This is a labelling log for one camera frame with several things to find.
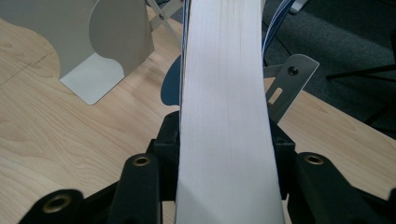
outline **beige bookend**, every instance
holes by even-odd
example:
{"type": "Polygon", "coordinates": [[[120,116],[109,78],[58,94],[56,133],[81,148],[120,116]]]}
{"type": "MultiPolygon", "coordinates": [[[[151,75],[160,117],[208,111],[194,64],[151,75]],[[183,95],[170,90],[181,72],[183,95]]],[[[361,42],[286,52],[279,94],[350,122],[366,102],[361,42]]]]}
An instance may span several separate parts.
{"type": "Polygon", "coordinates": [[[261,9],[261,0],[199,0],[185,13],[177,224],[284,222],[261,9]]]}
{"type": "Polygon", "coordinates": [[[61,82],[95,104],[153,51],[145,1],[2,0],[0,18],[43,35],[61,82]]]}

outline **light wood surface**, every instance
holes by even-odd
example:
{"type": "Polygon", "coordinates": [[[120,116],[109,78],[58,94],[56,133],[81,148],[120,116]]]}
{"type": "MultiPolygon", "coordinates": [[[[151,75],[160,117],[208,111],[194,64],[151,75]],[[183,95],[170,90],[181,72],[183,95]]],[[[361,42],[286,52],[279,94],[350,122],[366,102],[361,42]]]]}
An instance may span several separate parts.
{"type": "MultiPolygon", "coordinates": [[[[142,66],[96,105],[86,105],[59,82],[47,41],[0,21],[0,223],[18,222],[57,189],[89,196],[146,150],[164,115],[177,110],[161,103],[160,87],[178,49],[162,27],[154,44],[142,66]]],[[[299,152],[328,157],[352,185],[381,198],[396,186],[396,141],[314,96],[302,92],[279,126],[299,152]]],[[[164,215],[172,223],[172,203],[164,215]]]]}

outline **black plastic mount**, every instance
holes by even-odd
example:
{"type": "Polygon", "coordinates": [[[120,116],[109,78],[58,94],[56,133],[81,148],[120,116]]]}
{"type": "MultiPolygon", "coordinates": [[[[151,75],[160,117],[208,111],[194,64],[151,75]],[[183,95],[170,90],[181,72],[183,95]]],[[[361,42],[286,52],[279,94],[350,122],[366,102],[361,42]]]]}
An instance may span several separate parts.
{"type": "MultiPolygon", "coordinates": [[[[174,201],[179,158],[179,114],[163,120],[146,153],[125,162],[120,181],[83,199],[75,189],[40,199],[20,223],[159,224],[162,202],[174,201]]],[[[396,223],[396,189],[387,201],[351,187],[325,157],[295,152],[270,120],[279,186],[292,223],[396,223]]]]}

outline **gray carpet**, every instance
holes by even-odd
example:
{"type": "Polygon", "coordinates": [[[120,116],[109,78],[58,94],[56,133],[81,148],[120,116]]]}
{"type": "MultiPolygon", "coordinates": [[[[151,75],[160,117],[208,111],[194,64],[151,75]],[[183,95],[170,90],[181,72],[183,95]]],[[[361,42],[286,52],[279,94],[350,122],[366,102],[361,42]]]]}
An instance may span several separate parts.
{"type": "MultiPolygon", "coordinates": [[[[263,31],[280,0],[267,0],[263,31]]],[[[173,17],[181,22],[181,11],[173,17]]],[[[266,53],[269,65],[291,54],[305,54],[320,67],[305,90],[320,100],[365,121],[396,98],[396,83],[364,77],[327,80],[330,74],[393,64],[390,32],[396,29],[396,6],[380,0],[310,0],[296,15],[288,15],[266,53]]],[[[395,77],[396,71],[380,74],[395,77]]],[[[396,139],[396,108],[374,125],[396,139]]]]}

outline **chair leg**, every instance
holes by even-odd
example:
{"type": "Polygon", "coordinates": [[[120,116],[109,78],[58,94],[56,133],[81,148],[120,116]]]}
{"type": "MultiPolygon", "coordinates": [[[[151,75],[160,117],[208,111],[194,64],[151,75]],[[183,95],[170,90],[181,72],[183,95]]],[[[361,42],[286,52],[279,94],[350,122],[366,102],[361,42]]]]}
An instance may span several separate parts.
{"type": "Polygon", "coordinates": [[[388,71],[393,71],[393,70],[396,70],[396,64],[390,64],[390,65],[386,65],[386,66],[370,68],[370,69],[360,70],[360,71],[356,71],[356,72],[347,72],[347,73],[340,73],[340,74],[336,74],[336,75],[329,75],[329,76],[326,76],[326,79],[333,79],[333,78],[338,78],[338,77],[365,76],[367,74],[388,72],[388,71]]]}

